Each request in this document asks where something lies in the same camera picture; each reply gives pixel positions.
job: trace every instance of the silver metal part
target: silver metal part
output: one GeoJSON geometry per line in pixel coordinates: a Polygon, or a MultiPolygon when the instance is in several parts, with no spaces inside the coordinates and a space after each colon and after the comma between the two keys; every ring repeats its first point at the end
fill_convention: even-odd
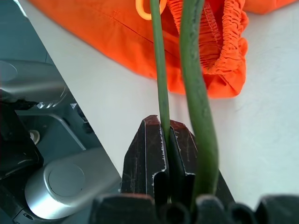
{"type": "Polygon", "coordinates": [[[44,219],[69,216],[120,181],[104,149],[50,162],[27,182],[25,197],[31,211],[44,219]]]}
{"type": "Polygon", "coordinates": [[[0,94],[4,102],[36,102],[40,103],[40,109],[74,102],[59,71],[51,64],[0,60],[0,74],[0,94]]]}
{"type": "Polygon", "coordinates": [[[55,118],[57,121],[59,121],[62,126],[66,129],[66,131],[71,135],[71,137],[75,140],[75,142],[81,147],[82,150],[86,150],[86,147],[83,145],[83,143],[79,140],[79,138],[76,136],[76,134],[70,129],[68,124],[63,120],[63,118],[59,117],[56,114],[53,113],[47,113],[46,111],[16,111],[16,113],[19,116],[50,116],[55,118]]]}

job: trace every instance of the yellow loop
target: yellow loop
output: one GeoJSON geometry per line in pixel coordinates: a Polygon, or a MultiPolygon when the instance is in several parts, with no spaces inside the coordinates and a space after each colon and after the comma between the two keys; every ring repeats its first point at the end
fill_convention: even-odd
{"type": "MultiPolygon", "coordinates": [[[[166,7],[166,2],[167,2],[167,0],[161,0],[160,1],[160,15],[162,14],[162,12],[164,11],[164,9],[166,7]]],[[[145,20],[151,20],[151,14],[146,13],[144,11],[143,0],[136,0],[135,3],[136,3],[137,13],[141,16],[141,18],[143,18],[145,20]]]]}

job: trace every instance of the orange fabric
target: orange fabric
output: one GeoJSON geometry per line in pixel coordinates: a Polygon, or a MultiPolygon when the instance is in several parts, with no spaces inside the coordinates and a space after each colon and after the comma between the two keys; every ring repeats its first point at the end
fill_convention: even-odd
{"type": "MultiPolygon", "coordinates": [[[[137,74],[157,78],[151,21],[142,19],[135,0],[30,0],[48,17],[97,50],[137,74]]],[[[209,97],[238,95],[245,82],[248,24],[245,0],[205,3],[199,49],[209,97]]],[[[179,59],[179,26],[183,0],[167,0],[161,15],[168,89],[184,94],[179,59]]],[[[150,3],[144,1],[144,11],[150,3]]]]}
{"type": "Polygon", "coordinates": [[[246,0],[244,10],[253,13],[265,14],[295,1],[296,0],[246,0]]]}

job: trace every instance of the white table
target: white table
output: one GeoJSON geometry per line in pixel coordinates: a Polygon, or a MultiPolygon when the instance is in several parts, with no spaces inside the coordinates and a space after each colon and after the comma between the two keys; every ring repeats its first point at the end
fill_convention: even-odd
{"type": "MultiPolygon", "coordinates": [[[[121,174],[141,120],[158,114],[156,82],[20,3],[121,174]]],[[[235,199],[254,207],[260,195],[299,194],[299,2],[249,18],[246,84],[234,99],[211,100],[211,108],[220,170],[235,199]]],[[[169,98],[171,118],[190,128],[185,96],[169,98]]]]}

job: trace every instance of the wrinkled fabric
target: wrinkled fabric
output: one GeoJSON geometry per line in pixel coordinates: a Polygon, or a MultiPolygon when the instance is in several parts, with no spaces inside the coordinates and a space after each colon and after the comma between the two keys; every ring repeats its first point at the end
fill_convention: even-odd
{"type": "MultiPolygon", "coordinates": [[[[133,72],[157,78],[151,21],[142,19],[135,0],[30,0],[53,21],[133,72]]],[[[199,51],[209,97],[237,96],[245,82],[248,24],[245,0],[206,1],[200,22],[199,51]]],[[[183,0],[167,0],[161,15],[168,89],[184,94],[179,59],[183,0]]],[[[150,12],[149,0],[144,1],[150,12]]]]}

